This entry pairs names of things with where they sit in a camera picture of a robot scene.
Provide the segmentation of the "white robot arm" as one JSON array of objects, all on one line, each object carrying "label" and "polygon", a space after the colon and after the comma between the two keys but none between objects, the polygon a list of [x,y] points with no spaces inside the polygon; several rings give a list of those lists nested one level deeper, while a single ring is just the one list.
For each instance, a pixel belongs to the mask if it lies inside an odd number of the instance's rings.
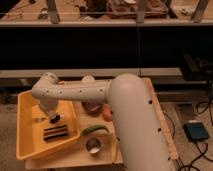
[{"label": "white robot arm", "polygon": [[86,76],[76,84],[60,85],[58,77],[43,74],[31,90],[49,108],[53,101],[102,102],[110,106],[126,171],[175,171],[163,128],[142,78],[121,74],[111,80]]}]

